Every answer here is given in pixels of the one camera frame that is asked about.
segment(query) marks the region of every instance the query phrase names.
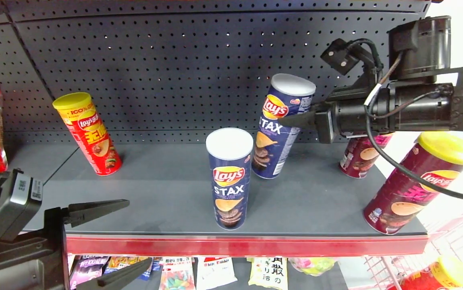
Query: dark red lay's chip can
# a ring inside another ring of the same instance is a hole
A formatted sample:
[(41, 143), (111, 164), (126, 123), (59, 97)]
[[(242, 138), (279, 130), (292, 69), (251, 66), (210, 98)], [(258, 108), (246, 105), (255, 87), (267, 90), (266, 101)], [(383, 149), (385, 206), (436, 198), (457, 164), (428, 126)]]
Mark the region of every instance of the dark red lay's chip can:
[[(375, 141), (380, 148), (385, 148), (393, 133), (375, 137)], [(367, 137), (350, 139), (348, 147), (339, 162), (341, 171), (349, 177), (364, 178), (367, 171), (373, 167), (378, 159), (378, 152), (373, 148), (373, 144)]]
[[(463, 140), (447, 132), (423, 132), (401, 165), (446, 188), (463, 170)], [(380, 233), (395, 234), (438, 194), (395, 168), (365, 207), (364, 219)]]

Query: standing chip can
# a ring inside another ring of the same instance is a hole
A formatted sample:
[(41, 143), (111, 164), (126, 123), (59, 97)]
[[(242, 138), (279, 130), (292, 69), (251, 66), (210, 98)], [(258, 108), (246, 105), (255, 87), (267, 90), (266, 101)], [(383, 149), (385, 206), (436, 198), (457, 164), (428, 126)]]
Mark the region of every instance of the standing chip can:
[(89, 93), (59, 97), (52, 106), (60, 113), (84, 156), (99, 176), (108, 176), (122, 166), (106, 127), (95, 110)]
[(206, 138), (217, 224), (238, 229), (246, 220), (253, 138), (238, 128), (222, 128)]
[(253, 172), (272, 179), (280, 174), (300, 128), (280, 125), (279, 118), (308, 112), (316, 85), (290, 74), (275, 74), (262, 106), (258, 125)]
[[(379, 135), (375, 141), (380, 148), (385, 148), (393, 133)], [(378, 151), (367, 137), (353, 138), (348, 142), (344, 156), (339, 162), (340, 170), (353, 178), (364, 178), (378, 159)]]
[[(463, 170), (463, 140), (447, 132), (423, 132), (401, 165), (446, 188)], [(395, 234), (438, 194), (395, 168), (365, 207), (364, 219), (380, 233)]]

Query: potato chip image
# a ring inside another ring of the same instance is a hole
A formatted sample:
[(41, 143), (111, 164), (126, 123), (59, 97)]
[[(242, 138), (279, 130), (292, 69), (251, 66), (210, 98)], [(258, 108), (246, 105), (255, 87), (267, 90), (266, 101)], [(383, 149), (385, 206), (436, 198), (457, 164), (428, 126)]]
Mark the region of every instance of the potato chip image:
[(425, 207), (422, 205), (410, 202), (395, 202), (391, 205), (391, 210), (393, 213), (399, 216), (409, 216), (424, 208)]
[(221, 211), (231, 211), (239, 202), (241, 202), (241, 199), (216, 199), (215, 200), (215, 206), (217, 206), (217, 209), (220, 209)]
[(262, 148), (276, 143), (278, 142), (272, 141), (266, 134), (263, 134), (262, 132), (257, 133), (257, 147)]

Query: store shelf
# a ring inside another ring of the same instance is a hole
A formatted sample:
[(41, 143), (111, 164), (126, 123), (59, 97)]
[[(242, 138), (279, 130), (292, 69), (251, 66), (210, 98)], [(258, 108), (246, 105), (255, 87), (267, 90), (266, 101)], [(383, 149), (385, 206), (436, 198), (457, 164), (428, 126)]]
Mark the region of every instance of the store shelf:
[[(245, 258), (234, 258), (233, 268), (237, 282), (216, 288), (217, 290), (264, 290), (261, 286), (248, 286), (251, 263)], [(336, 264), (332, 270), (325, 272), (319, 277), (312, 277), (296, 271), (291, 265), (287, 265), (289, 290), (313, 289), (313, 290), (347, 290), (346, 282), (341, 270)], [(197, 275), (197, 263), (194, 263), (194, 274)], [(149, 281), (135, 280), (122, 290), (158, 290), (160, 286), (161, 272), (156, 271), (151, 274)]]
[(106, 177), (95, 175), (78, 150), (45, 184), (42, 209), (26, 229), (41, 228), (47, 208), (124, 198), (131, 201), (126, 209), (74, 229), (67, 226), (69, 252), (233, 257), (421, 253), (428, 236), (417, 219), (395, 236), (379, 234), (364, 221), (361, 211), (384, 177), (375, 168), (363, 180), (344, 176), (337, 167), (344, 147), (297, 144), (278, 178), (253, 175), (247, 220), (235, 231), (215, 223), (204, 145), (118, 145), (124, 165)]

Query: gray shelf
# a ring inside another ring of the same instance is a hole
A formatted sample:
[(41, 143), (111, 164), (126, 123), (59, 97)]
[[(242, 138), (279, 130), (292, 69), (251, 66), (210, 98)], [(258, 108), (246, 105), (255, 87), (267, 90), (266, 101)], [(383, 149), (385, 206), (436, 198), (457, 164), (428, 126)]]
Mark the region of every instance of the gray shelf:
[[(371, 229), (361, 213), (385, 178), (375, 168), (363, 180), (344, 176), (337, 165), (344, 149), (295, 144), (278, 178), (252, 174), (247, 220), (235, 231), (215, 222), (204, 145), (117, 145), (123, 167), (106, 177), (78, 150), (45, 184), (42, 209), (26, 228), (41, 228), (47, 208), (123, 198), (131, 201), (126, 209), (67, 233), (394, 238)], [(417, 219), (398, 233), (412, 235), (426, 235)]]
[[(261, 286), (248, 286), (251, 263), (245, 258), (233, 258), (233, 268), (237, 282), (216, 288), (217, 290), (265, 290)], [(291, 265), (287, 265), (289, 290), (313, 289), (313, 290), (347, 290), (346, 282), (342, 276), (341, 269), (336, 263), (332, 270), (325, 272), (319, 277), (312, 277), (296, 271)], [(194, 263), (194, 274), (197, 275), (197, 263)], [(160, 286), (161, 272), (152, 272), (149, 281), (135, 280), (122, 290), (158, 290)]]

